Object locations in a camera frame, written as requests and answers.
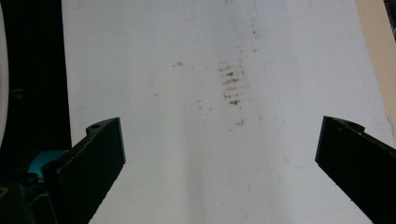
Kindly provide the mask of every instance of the black marks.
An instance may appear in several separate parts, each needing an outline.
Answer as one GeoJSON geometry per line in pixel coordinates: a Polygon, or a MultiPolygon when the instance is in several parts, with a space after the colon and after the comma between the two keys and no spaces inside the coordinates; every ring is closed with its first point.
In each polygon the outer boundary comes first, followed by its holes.
{"type": "Polygon", "coordinates": [[[236,126],[244,126],[245,121],[243,119],[241,119],[241,121],[236,122],[235,125],[236,126]]]}
{"type": "Polygon", "coordinates": [[[198,99],[197,105],[198,105],[198,111],[202,111],[204,109],[204,101],[203,100],[198,99]]]}
{"type": "Polygon", "coordinates": [[[236,132],[245,125],[243,107],[248,103],[248,76],[242,60],[234,63],[219,63],[222,98],[227,106],[227,117],[231,120],[229,132],[236,132]]]}
{"type": "Polygon", "coordinates": [[[238,105],[239,103],[241,103],[240,100],[230,101],[230,105],[238,105]]]}
{"type": "Polygon", "coordinates": [[[153,78],[148,80],[148,86],[151,88],[152,91],[154,91],[154,97],[157,97],[160,95],[160,93],[155,88],[155,81],[153,78]]]}
{"type": "Polygon", "coordinates": [[[177,62],[176,64],[172,64],[172,67],[182,67],[183,65],[183,62],[177,62]]]}
{"type": "Polygon", "coordinates": [[[251,33],[253,33],[254,38],[258,39],[259,38],[259,34],[257,34],[256,31],[252,31],[251,33]]]}
{"type": "Polygon", "coordinates": [[[227,64],[219,69],[221,85],[224,86],[223,97],[230,105],[240,105],[244,100],[245,89],[248,84],[245,78],[245,69],[239,66],[227,64]]]}

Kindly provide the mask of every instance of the dirt spot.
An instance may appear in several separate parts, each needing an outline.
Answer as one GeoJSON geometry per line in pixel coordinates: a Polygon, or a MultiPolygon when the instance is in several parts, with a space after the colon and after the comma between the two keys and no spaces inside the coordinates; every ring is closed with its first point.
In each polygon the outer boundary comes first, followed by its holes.
{"type": "Polygon", "coordinates": [[[234,100],[230,102],[230,105],[238,105],[239,103],[241,103],[240,100],[234,100]]]}
{"type": "Polygon", "coordinates": [[[227,79],[227,80],[223,81],[221,84],[228,85],[228,84],[230,84],[232,82],[238,82],[238,81],[239,81],[239,78],[230,78],[230,79],[227,79]]]}
{"type": "Polygon", "coordinates": [[[240,122],[237,122],[237,123],[235,123],[235,125],[237,125],[237,126],[244,126],[244,120],[243,120],[243,119],[241,119],[241,121],[240,121],[240,122]]]}

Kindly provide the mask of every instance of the wooden surface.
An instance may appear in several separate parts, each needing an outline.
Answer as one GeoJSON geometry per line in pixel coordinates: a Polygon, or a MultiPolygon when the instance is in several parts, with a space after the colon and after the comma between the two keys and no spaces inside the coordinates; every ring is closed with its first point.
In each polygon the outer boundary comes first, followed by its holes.
{"type": "Polygon", "coordinates": [[[389,121],[396,124],[396,44],[383,0],[356,0],[389,121]]]}

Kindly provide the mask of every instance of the stain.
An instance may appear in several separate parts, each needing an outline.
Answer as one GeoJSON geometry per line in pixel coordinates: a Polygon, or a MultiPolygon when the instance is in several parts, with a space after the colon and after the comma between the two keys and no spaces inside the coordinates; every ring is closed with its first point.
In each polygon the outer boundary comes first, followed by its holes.
{"type": "Polygon", "coordinates": [[[203,100],[197,100],[197,104],[198,104],[199,111],[204,109],[203,100]]]}
{"type": "Polygon", "coordinates": [[[233,116],[232,126],[243,126],[242,107],[247,99],[249,89],[248,76],[242,60],[235,63],[227,61],[219,63],[220,83],[223,87],[223,98],[229,105],[227,113],[233,116]]]}
{"type": "Polygon", "coordinates": [[[240,122],[237,122],[237,123],[235,123],[235,125],[237,125],[237,126],[244,126],[244,120],[243,120],[243,119],[241,119],[241,121],[240,121],[240,122]]]}
{"type": "Polygon", "coordinates": [[[234,100],[230,102],[230,105],[238,105],[239,103],[241,103],[240,100],[234,100]]]}

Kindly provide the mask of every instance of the white surface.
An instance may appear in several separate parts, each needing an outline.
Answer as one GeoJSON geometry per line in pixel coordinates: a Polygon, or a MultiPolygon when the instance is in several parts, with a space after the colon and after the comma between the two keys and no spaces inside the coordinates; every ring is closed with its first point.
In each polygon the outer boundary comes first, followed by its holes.
{"type": "Polygon", "coordinates": [[[8,60],[3,9],[0,5],[0,146],[3,141],[8,109],[8,60]]]}
{"type": "Polygon", "coordinates": [[[64,37],[74,143],[123,130],[92,223],[371,223],[314,161],[324,115],[393,146],[352,0],[69,0],[64,37]]]}

